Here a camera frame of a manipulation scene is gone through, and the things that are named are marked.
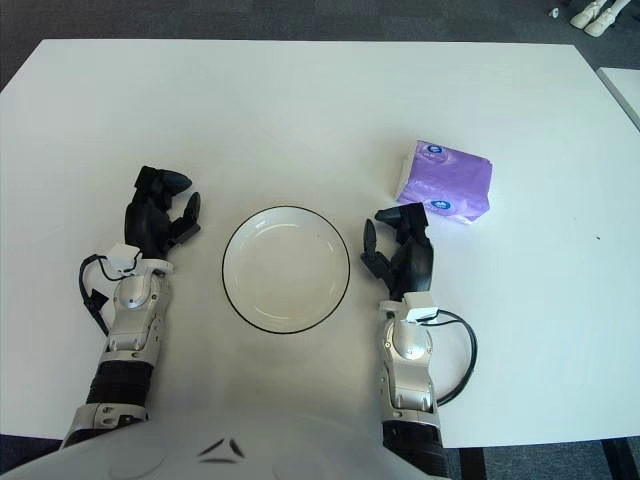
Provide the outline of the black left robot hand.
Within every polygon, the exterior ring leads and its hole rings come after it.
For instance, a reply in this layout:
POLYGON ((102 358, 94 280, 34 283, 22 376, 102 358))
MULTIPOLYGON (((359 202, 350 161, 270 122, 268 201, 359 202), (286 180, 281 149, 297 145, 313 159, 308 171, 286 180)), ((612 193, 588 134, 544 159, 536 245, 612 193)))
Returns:
POLYGON ((168 214, 172 199, 191 186, 186 175, 143 166, 125 212, 125 243, 139 248, 144 258, 165 260, 173 247, 196 235, 201 229, 198 192, 191 194, 181 217, 171 220, 168 214))

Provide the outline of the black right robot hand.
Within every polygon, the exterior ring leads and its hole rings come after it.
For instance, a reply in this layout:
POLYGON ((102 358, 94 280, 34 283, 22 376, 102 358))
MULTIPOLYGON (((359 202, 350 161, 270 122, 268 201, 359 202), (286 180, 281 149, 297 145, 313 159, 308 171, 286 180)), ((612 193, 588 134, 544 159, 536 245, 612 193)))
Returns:
POLYGON ((429 291, 434 249, 426 235, 428 220, 423 204, 379 210, 375 219, 395 230, 399 248, 391 259, 379 252, 375 225, 367 219, 363 230, 363 264, 376 279, 385 283, 393 301, 400 301, 406 293, 429 291))

